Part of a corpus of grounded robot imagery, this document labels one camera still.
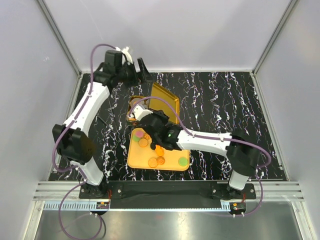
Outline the gold tin lid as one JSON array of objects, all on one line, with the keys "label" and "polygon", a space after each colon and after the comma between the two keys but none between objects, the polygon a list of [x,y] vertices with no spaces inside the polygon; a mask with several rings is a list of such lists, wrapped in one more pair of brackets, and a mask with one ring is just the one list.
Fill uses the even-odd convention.
[{"label": "gold tin lid", "polygon": [[154,82],[151,88],[151,97],[157,97],[164,100],[166,103],[159,99],[149,99],[149,108],[152,110],[162,110],[165,115],[169,117],[169,121],[178,124],[179,120],[176,115],[180,116],[180,99],[172,92],[162,87],[160,84]]}]

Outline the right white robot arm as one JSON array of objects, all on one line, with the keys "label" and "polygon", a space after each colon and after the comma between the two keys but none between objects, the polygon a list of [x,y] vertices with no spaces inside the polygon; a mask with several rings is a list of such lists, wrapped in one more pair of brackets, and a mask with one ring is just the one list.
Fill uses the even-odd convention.
[{"label": "right white robot arm", "polygon": [[228,185],[221,191],[223,199],[240,199],[250,177],[256,173],[260,151],[246,142],[242,133],[209,133],[184,129],[170,123],[162,110],[135,109],[138,125],[151,137],[154,150],[160,146],[168,151],[202,151],[227,158],[231,164]]}]

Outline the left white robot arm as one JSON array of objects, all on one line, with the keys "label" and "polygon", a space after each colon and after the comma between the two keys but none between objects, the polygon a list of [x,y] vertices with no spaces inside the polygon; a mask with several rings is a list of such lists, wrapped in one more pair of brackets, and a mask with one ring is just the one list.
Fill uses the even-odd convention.
[{"label": "left white robot arm", "polygon": [[139,71],[128,46],[107,50],[98,68],[90,69],[90,81],[75,110],[62,125],[55,124],[52,128],[53,167],[59,173],[72,169],[79,171],[83,177],[83,190],[96,198],[103,198],[108,193],[108,186],[94,159],[95,146],[89,138],[90,127],[102,104],[118,84],[130,88],[151,79],[143,59],[138,58],[137,63]]}]

